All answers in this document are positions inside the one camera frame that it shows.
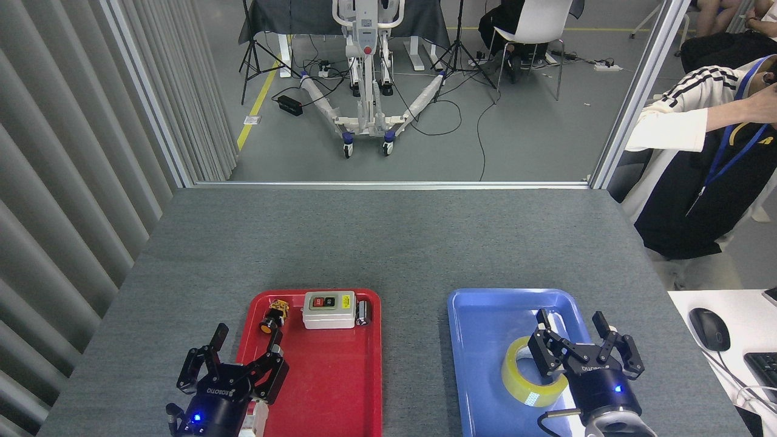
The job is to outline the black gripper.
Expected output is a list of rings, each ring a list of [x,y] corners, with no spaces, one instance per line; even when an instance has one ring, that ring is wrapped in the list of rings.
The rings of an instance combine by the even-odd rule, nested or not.
[[[567,375],[581,420],[592,420],[614,410],[643,413],[627,380],[638,379],[645,369],[633,337],[619,334],[607,322],[604,313],[596,311],[593,324],[604,340],[596,355],[597,362],[605,364],[615,348],[622,358],[623,369],[619,364],[588,367],[583,366],[586,364],[586,345],[572,343],[556,333],[545,309],[538,310],[536,320],[537,328],[528,340],[533,360],[542,376]]]
[[[250,399],[272,405],[280,393],[289,370],[280,328],[272,330],[265,353],[247,366],[221,363],[219,351],[228,332],[228,326],[219,323],[208,345],[189,349],[186,355],[177,388],[194,393],[196,385],[196,393],[181,415],[180,436],[237,436]],[[198,381],[203,364],[208,373]]]

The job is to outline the person's hand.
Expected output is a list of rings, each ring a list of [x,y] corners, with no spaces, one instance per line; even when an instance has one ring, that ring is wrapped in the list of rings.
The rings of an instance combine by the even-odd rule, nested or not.
[[[776,123],[776,83],[755,92],[747,101],[750,105],[750,121],[755,123]]]

